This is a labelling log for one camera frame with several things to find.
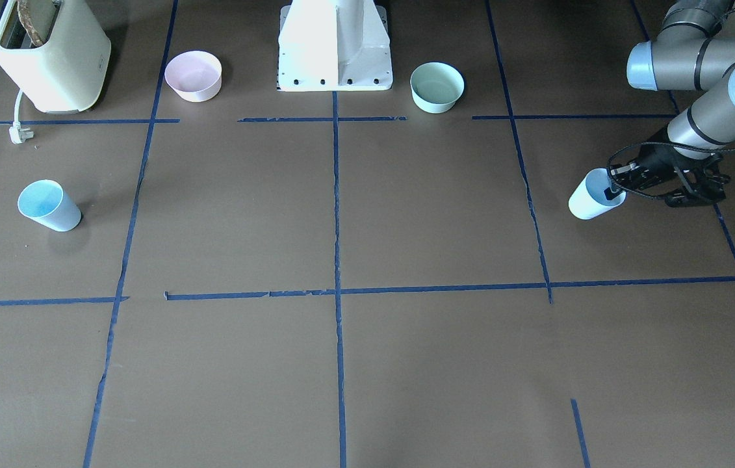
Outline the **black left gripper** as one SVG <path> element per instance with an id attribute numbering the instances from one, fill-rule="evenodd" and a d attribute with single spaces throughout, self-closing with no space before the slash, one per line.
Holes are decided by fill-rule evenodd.
<path id="1" fill-rule="evenodd" d="M 668 207 L 714 205 L 726 198 L 729 175 L 719 170 L 721 152 L 694 151 L 694 145 L 676 143 L 668 128 L 638 144 L 638 156 L 625 165 L 611 163 L 612 183 L 604 189 L 605 201 L 623 202 L 626 192 Z"/>

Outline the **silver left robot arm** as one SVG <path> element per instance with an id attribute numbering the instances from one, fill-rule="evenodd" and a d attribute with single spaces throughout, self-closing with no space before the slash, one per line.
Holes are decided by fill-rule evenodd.
<path id="1" fill-rule="evenodd" d="M 608 161 L 598 199 L 617 205 L 626 193 L 670 181 L 679 187 L 654 196 L 670 207 L 714 205 L 726 198 L 730 177 L 719 169 L 735 142 L 735 36 L 719 32 L 735 6 L 730 1 L 678 1 L 656 38 L 635 45 L 626 62 L 632 88 L 700 92 L 668 124 L 638 144 L 626 163 Z"/>

